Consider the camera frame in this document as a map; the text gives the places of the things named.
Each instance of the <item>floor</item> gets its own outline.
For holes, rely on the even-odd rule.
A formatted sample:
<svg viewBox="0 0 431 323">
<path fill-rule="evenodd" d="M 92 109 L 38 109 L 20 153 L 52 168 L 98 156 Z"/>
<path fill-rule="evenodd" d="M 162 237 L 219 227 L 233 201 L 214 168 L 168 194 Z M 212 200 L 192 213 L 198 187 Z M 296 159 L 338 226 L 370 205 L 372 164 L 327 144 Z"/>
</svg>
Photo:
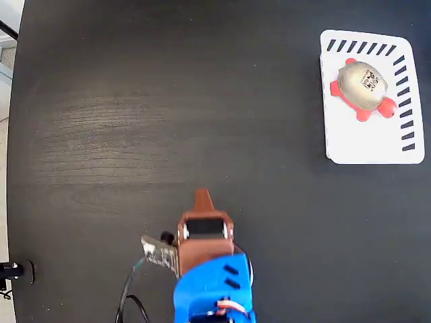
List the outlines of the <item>floor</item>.
<svg viewBox="0 0 431 323">
<path fill-rule="evenodd" d="M 15 47 L 3 49 L 1 52 L 0 62 L 13 70 L 14 61 Z M 6 156 L 8 123 L 9 119 L 0 121 L 0 262 L 6 262 L 9 260 L 6 224 Z M 0 322 L 15 322 L 13 299 L 9 301 L 0 296 Z"/>
</svg>

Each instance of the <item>black stripe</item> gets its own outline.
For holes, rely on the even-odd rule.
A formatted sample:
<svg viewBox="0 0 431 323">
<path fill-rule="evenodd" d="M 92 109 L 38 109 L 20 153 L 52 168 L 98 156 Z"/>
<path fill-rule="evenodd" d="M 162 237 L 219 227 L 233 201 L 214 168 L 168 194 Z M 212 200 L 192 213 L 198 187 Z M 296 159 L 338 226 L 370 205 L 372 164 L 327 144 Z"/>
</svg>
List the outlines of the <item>black stripe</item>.
<svg viewBox="0 0 431 323">
<path fill-rule="evenodd" d="M 408 104 L 411 104 L 411 98 L 408 98 L 408 99 L 402 101 L 402 103 L 398 104 L 398 108 L 400 108 L 402 106 L 406 106 Z"/>
<path fill-rule="evenodd" d="M 360 54 L 362 52 L 362 50 L 364 49 L 364 47 L 367 45 L 367 42 L 362 42 L 360 48 L 358 49 L 358 54 Z"/>
<path fill-rule="evenodd" d="M 412 150 L 415 149 L 415 144 L 412 143 L 411 145 L 403 147 L 403 151 Z"/>
<path fill-rule="evenodd" d="M 376 46 L 377 46 L 377 43 L 373 42 L 372 45 L 371 45 L 371 47 L 370 47 L 370 49 L 368 49 L 368 52 L 366 52 L 366 53 L 370 54 L 372 52 L 372 50 L 374 49 L 374 47 L 376 47 Z"/>
<path fill-rule="evenodd" d="M 347 42 L 347 40 L 342 40 L 341 44 L 338 46 L 337 52 L 341 52 L 341 50 L 343 49 L 345 42 Z"/>
<path fill-rule="evenodd" d="M 408 133 L 404 136 L 401 137 L 401 140 L 406 140 L 406 139 L 410 139 L 410 138 L 414 138 L 415 137 L 415 133 Z"/>
<path fill-rule="evenodd" d="M 241 285 L 238 284 L 236 281 L 233 281 L 232 279 L 226 278 L 226 280 L 224 282 L 226 284 L 228 284 L 229 286 L 231 286 L 232 288 L 235 288 L 235 289 L 241 288 Z"/>
<path fill-rule="evenodd" d="M 400 68 L 398 71 L 395 72 L 395 76 L 397 76 L 398 74 L 401 74 L 402 72 L 405 72 L 407 70 L 407 68 L 405 67 L 405 65 Z"/>
<path fill-rule="evenodd" d="M 377 52 L 377 54 L 376 55 L 380 55 L 380 53 L 386 48 L 386 46 L 388 46 L 388 45 L 386 45 L 386 44 L 383 44 L 381 47 L 380 47 L 380 49 L 378 50 L 378 52 Z"/>
<path fill-rule="evenodd" d="M 402 78 L 402 79 L 400 79 L 398 82 L 397 82 L 397 86 L 398 85 L 401 85 L 401 84 L 403 84 L 403 83 L 405 83 L 405 82 L 407 82 L 409 80 L 409 77 L 404 77 L 404 78 Z"/>
<path fill-rule="evenodd" d="M 398 63 L 401 63 L 402 61 L 404 61 L 404 55 L 401 56 L 399 59 L 397 59 L 395 62 L 393 62 L 393 66 L 395 66 Z"/>
<path fill-rule="evenodd" d="M 237 271 L 234 267 L 229 266 L 228 264 L 225 264 L 223 269 L 225 271 L 228 271 L 229 273 L 233 274 L 233 275 L 237 275 L 239 274 L 239 271 Z"/>
<path fill-rule="evenodd" d="M 397 96 L 403 96 L 406 93 L 410 92 L 410 87 L 406 87 L 403 91 L 398 92 Z"/>
<path fill-rule="evenodd" d="M 396 48 L 396 46 L 395 45 L 392 45 L 391 47 L 390 47 L 390 49 L 388 50 L 388 52 L 386 53 L 386 55 L 385 56 L 389 56 L 392 52 L 393 52 L 393 50 Z"/>
<path fill-rule="evenodd" d="M 331 48 L 332 48 L 332 46 L 334 46 L 334 44 L 335 44 L 335 39 L 331 39 L 331 41 L 329 42 L 328 48 L 327 48 L 328 52 L 331 50 Z"/>
<path fill-rule="evenodd" d="M 405 129 L 405 128 L 412 127 L 412 126 L 413 126 L 413 121 L 409 121 L 405 124 L 402 124 L 401 129 Z"/>
<path fill-rule="evenodd" d="M 350 47 L 349 47 L 349 49 L 347 50 L 347 52 L 351 52 L 351 51 L 352 51 L 352 49 L 353 49 L 353 47 L 355 47 L 356 43 L 357 43 L 357 41 L 356 41 L 356 40 L 352 41 L 352 43 L 350 44 Z"/>
<path fill-rule="evenodd" d="M 399 117 L 400 117 L 400 118 L 404 118 L 405 116 L 411 116 L 412 114 L 413 114 L 413 111 L 410 109 L 410 110 L 407 110 L 407 111 L 405 111 L 405 112 L 401 113 L 401 114 L 399 115 Z"/>
</svg>

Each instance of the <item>wire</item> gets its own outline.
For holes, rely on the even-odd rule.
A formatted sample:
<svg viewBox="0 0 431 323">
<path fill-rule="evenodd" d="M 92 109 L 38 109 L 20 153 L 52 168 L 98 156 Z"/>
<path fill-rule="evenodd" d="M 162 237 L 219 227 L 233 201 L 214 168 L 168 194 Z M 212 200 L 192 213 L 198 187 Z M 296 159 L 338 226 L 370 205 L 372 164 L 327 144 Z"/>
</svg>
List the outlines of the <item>wire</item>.
<svg viewBox="0 0 431 323">
<path fill-rule="evenodd" d="M 5 34 L 8 34 L 9 36 L 11 36 L 14 40 L 18 41 L 18 33 L 12 28 L 10 28 L 7 24 L 2 22 L 1 20 L 0 20 L 0 30 L 5 32 Z"/>
<path fill-rule="evenodd" d="M 135 266 L 133 266 L 129 276 L 127 276 L 126 282 L 123 287 L 123 292 L 121 293 L 119 308 L 117 310 L 117 314 L 115 315 L 115 323 L 124 323 L 123 321 L 124 305 L 127 299 L 132 299 L 136 303 L 137 307 L 139 308 L 139 311 L 141 312 L 142 322 L 150 323 L 150 319 L 148 318 L 147 312 L 145 311 L 145 308 L 143 307 L 139 298 L 137 298 L 133 294 L 128 294 L 130 285 L 133 280 L 133 275 L 135 274 L 136 270 L 145 262 L 145 260 L 146 260 L 146 257 L 143 257 L 142 259 L 140 259 L 135 264 Z"/>
<path fill-rule="evenodd" d="M 219 315 L 224 315 L 226 313 L 226 310 L 236 310 L 240 313 L 243 313 L 247 318 L 249 318 L 248 312 L 246 311 L 244 306 L 240 305 L 235 301 L 224 299 L 222 301 L 218 301 L 217 306 L 220 309 L 218 312 Z"/>
<path fill-rule="evenodd" d="M 9 295 L 12 292 L 12 290 L 10 289 L 9 291 L 7 291 L 6 293 L 0 291 L 0 295 L 3 295 L 4 299 L 7 299 L 8 301 L 11 300 L 11 296 Z"/>
</svg>

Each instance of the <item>dark wooden surface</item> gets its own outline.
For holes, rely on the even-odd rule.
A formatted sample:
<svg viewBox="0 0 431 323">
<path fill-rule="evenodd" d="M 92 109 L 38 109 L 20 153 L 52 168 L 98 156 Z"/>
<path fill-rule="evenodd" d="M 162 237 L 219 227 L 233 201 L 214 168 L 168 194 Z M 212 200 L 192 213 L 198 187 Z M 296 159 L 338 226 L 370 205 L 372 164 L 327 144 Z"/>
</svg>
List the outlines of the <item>dark wooden surface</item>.
<svg viewBox="0 0 431 323">
<path fill-rule="evenodd" d="M 431 161 L 326 159 L 319 35 L 407 38 L 428 134 L 430 12 L 426 1 L 27 0 L 7 223 L 11 259 L 33 260 L 37 282 L 13 284 L 17 322 L 113 322 L 139 235 L 174 230 L 198 186 L 236 222 L 260 322 L 429 321 Z M 153 322 L 172 321 L 173 289 L 151 266 L 133 288 Z"/>
</svg>

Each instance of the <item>black cable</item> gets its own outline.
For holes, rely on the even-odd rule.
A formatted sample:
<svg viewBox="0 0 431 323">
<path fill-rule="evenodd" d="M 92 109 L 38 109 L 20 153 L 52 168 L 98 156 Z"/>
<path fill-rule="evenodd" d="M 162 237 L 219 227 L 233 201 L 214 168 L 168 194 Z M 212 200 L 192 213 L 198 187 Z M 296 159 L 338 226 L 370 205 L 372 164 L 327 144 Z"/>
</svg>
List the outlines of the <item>black cable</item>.
<svg viewBox="0 0 431 323">
<path fill-rule="evenodd" d="M 150 319 L 148 318 L 147 312 L 145 311 L 145 308 L 143 307 L 139 298 L 137 298 L 135 295 L 128 294 L 130 285 L 133 280 L 133 275 L 135 274 L 136 270 L 143 264 L 144 261 L 145 261 L 145 257 L 142 258 L 140 261 L 138 261 L 135 264 L 135 266 L 133 266 L 132 271 L 130 272 L 129 276 L 127 276 L 126 282 L 123 287 L 123 292 L 121 293 L 119 308 L 115 316 L 115 323 L 124 323 L 123 321 L 124 305 L 127 299 L 132 299 L 136 303 L 142 315 L 142 322 L 150 323 Z"/>
<path fill-rule="evenodd" d="M 0 20 L 0 30 L 11 36 L 14 40 L 18 40 L 18 33 L 10 28 L 7 24 Z"/>
<path fill-rule="evenodd" d="M 11 296 L 9 295 L 12 292 L 12 290 L 10 289 L 9 291 L 7 291 L 6 293 L 0 291 L 0 295 L 3 295 L 4 299 L 7 299 L 8 301 L 11 300 Z"/>
</svg>

